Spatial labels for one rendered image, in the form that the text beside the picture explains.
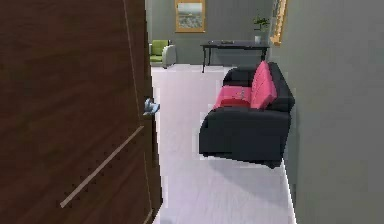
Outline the black sofa with pink cushions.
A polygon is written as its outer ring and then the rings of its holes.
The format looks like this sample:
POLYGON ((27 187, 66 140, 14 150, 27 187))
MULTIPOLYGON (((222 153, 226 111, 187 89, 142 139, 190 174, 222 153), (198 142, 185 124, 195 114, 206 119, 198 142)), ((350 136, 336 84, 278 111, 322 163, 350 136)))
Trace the black sofa with pink cushions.
POLYGON ((228 71, 199 132, 199 153, 278 167, 295 104, 275 62, 228 71))

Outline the black table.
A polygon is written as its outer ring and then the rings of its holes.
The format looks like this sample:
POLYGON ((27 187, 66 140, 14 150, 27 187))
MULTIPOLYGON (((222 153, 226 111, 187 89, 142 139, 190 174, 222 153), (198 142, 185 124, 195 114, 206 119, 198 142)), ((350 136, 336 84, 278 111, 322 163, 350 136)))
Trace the black table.
POLYGON ((242 49, 242 50, 260 50, 261 60, 266 58, 269 45, 265 42, 257 44, 255 41, 232 40, 234 44, 221 44, 222 40, 208 40, 200 44, 203 50, 202 72, 205 67, 211 64, 211 54, 213 49, 242 49))

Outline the gold framed landscape picture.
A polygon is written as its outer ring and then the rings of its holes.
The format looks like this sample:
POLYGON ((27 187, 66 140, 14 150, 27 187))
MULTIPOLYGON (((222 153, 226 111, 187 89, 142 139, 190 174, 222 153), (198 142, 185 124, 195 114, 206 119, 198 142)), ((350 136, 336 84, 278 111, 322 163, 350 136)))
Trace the gold framed landscape picture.
POLYGON ((205 32, 205 0, 175 0, 175 32, 205 32))

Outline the green house plant in white pot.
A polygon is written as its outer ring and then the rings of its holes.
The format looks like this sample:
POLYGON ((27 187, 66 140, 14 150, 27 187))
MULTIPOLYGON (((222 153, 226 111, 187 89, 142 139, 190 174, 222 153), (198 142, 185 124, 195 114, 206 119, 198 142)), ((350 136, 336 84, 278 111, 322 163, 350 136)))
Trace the green house plant in white pot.
POLYGON ((254 30, 259 31, 259 34, 255 36, 254 40, 257 44, 261 44, 263 40, 263 35, 268 30, 270 22, 267 18, 257 15, 253 19, 253 24, 255 25, 254 30))

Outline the dark brown wooden door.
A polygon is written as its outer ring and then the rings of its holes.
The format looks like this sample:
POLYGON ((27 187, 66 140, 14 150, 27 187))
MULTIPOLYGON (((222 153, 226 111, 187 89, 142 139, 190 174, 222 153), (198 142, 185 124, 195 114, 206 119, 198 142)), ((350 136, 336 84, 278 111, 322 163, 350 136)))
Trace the dark brown wooden door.
POLYGON ((145 0, 0 0, 0 224, 153 224, 145 0))

